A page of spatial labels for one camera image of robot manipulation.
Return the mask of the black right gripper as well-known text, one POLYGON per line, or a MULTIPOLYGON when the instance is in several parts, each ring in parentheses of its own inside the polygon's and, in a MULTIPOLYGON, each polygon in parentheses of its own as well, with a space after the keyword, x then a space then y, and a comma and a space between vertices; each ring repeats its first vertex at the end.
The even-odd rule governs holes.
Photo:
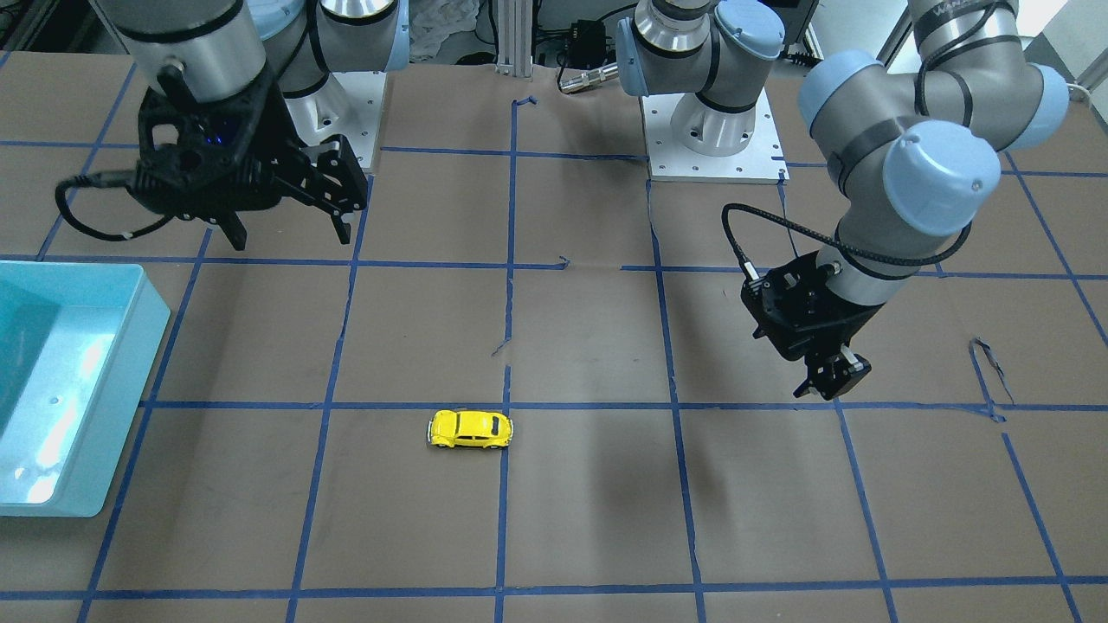
POLYGON ((293 198, 321 210, 349 245, 368 180, 348 137, 306 145, 261 67, 237 94, 202 102, 185 67, 161 67, 138 110, 138 162, 131 195, 158 215, 217 225, 234 251, 247 247, 239 213, 293 198))

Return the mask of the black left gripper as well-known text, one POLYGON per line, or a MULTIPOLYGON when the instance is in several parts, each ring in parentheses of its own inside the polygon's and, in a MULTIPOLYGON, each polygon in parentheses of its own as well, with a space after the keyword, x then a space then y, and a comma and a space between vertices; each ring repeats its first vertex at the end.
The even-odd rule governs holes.
POLYGON ((848 345, 879 306, 842 299, 828 288, 828 279, 830 268, 810 253, 743 283, 741 300, 756 321, 756 338, 767 337, 789 362, 803 358, 798 399, 819 395, 833 400, 872 371, 869 360, 848 345))

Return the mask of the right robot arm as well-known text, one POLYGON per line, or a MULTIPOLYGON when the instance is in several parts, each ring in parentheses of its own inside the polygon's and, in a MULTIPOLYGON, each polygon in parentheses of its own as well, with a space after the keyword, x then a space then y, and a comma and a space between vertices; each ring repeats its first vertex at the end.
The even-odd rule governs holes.
POLYGON ((103 23, 148 86, 138 108, 133 168, 59 182, 72 228, 134 241, 173 219, 247 244, 242 213, 285 198, 320 210, 338 241, 368 202, 368 159, 357 153, 365 115, 341 74, 393 72, 410 59, 407 1, 99 1, 103 23), (69 188, 125 188, 158 216, 107 233, 82 223, 69 188))

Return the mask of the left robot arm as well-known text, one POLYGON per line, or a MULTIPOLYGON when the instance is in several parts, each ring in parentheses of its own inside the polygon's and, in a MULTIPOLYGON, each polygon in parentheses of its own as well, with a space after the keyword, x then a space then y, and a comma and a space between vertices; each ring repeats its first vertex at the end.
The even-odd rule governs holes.
MULTIPOLYGON (((891 74, 866 51, 815 63, 798 94, 808 136, 850 202, 834 235, 733 202, 725 236, 743 265, 741 299, 786 360, 803 360, 796 397, 832 400, 871 370, 850 343, 922 266, 958 251, 1001 182, 1005 150, 1040 145, 1069 94, 1030 63, 1017 1, 911 1, 915 74, 891 74)), ((750 145, 783 20, 759 1, 642 1, 618 24, 622 90, 680 96, 678 145, 735 157, 750 145)))

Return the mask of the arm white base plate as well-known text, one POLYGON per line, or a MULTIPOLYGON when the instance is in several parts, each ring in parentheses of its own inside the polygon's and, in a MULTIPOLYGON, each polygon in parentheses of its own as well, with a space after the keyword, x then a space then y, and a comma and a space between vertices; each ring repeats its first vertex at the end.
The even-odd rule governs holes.
POLYGON ((693 93, 642 96, 650 180, 776 184, 790 178, 767 91, 740 113, 709 109, 693 93))
POLYGON ((330 74, 316 92, 287 98, 298 135, 308 145, 321 145, 326 137, 341 134, 361 170, 375 172, 388 78, 384 72, 330 74))

